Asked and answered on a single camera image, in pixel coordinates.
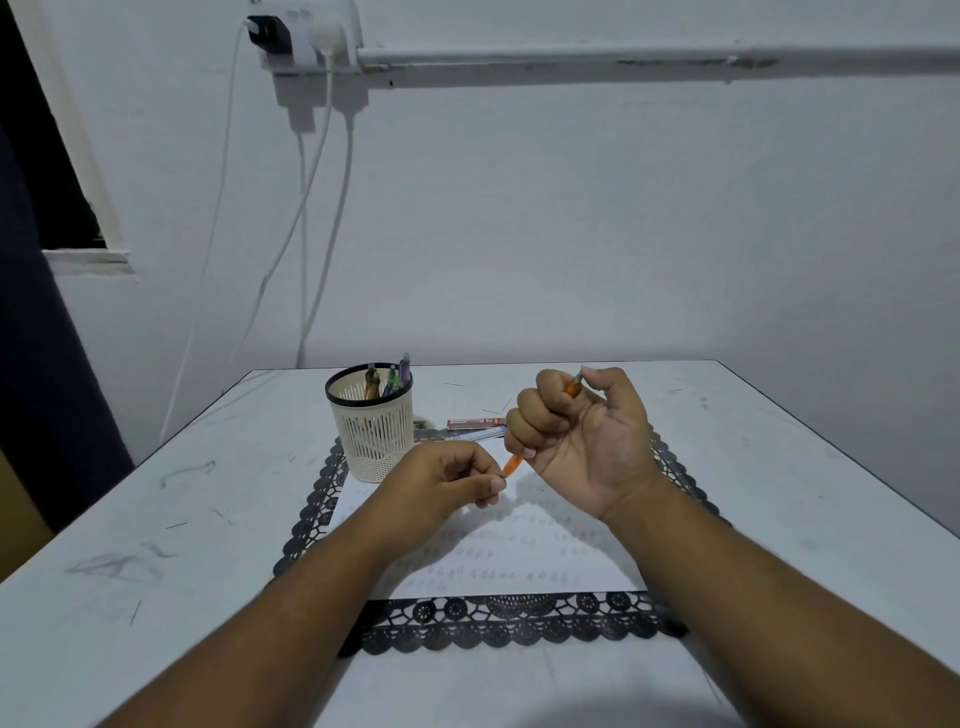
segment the pen holder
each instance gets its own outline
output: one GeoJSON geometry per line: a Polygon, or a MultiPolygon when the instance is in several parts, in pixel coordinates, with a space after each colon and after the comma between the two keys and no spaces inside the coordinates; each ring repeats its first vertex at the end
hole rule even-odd
{"type": "MultiPolygon", "coordinates": [[[[385,383],[391,364],[374,366],[385,383]]],[[[378,483],[414,446],[414,379],[411,374],[396,392],[367,400],[367,369],[367,364],[344,369],[327,380],[325,391],[350,472],[365,483],[378,483]]]]}

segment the yellow pen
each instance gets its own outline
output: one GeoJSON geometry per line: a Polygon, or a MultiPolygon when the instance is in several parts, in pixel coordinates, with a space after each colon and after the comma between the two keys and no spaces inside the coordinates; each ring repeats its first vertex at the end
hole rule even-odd
{"type": "MultiPolygon", "coordinates": [[[[584,379],[584,373],[578,372],[577,376],[573,378],[569,384],[564,387],[564,392],[569,394],[571,397],[576,397],[580,394],[580,391],[584,388],[584,385],[581,383],[584,379]]],[[[512,455],[510,460],[507,461],[507,464],[503,466],[503,476],[510,477],[514,474],[514,471],[520,467],[520,464],[523,462],[523,458],[519,455],[512,455]]]]}

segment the person's left hand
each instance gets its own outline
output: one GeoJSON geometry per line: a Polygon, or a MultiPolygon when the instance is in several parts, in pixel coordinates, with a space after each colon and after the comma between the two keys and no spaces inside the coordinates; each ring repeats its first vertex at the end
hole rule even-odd
{"type": "Polygon", "coordinates": [[[496,505],[506,487],[500,466],[476,443],[422,443],[403,456],[353,517],[393,562],[423,546],[465,505],[496,505]]]}

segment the white paper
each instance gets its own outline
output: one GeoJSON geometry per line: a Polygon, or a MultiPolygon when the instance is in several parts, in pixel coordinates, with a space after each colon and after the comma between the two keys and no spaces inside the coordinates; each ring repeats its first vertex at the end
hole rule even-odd
{"type": "MultiPolygon", "coordinates": [[[[501,465],[510,457],[502,440],[483,445],[501,465]]],[[[376,487],[348,475],[330,529],[376,487]]],[[[426,546],[390,567],[372,598],[639,589],[645,589],[640,572],[610,530],[524,463],[507,479],[497,505],[455,513],[426,546]]]]}

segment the window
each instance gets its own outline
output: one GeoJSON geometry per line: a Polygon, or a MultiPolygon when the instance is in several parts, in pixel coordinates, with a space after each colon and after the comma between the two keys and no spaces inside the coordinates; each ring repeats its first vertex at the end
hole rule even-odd
{"type": "Polygon", "coordinates": [[[105,248],[8,0],[0,0],[0,68],[5,77],[0,127],[30,192],[40,245],[44,250],[105,248]]]}

